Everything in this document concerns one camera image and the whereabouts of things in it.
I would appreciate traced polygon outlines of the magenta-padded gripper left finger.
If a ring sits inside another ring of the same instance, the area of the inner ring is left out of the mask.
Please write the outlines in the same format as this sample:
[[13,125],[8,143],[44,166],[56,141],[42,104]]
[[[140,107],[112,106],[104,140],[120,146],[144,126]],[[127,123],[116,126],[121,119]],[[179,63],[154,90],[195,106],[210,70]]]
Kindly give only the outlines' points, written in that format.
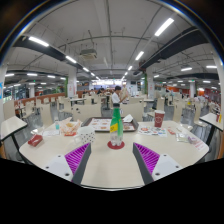
[[66,155],[56,155],[44,166],[44,170],[80,185],[90,154],[91,144],[84,144]]

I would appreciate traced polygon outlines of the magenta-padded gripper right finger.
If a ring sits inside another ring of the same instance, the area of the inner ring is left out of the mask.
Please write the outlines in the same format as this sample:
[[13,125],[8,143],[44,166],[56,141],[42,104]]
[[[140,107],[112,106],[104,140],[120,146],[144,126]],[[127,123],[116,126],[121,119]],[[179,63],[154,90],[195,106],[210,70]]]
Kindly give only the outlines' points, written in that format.
[[133,154],[145,185],[182,169],[168,154],[158,154],[138,143],[133,144]]

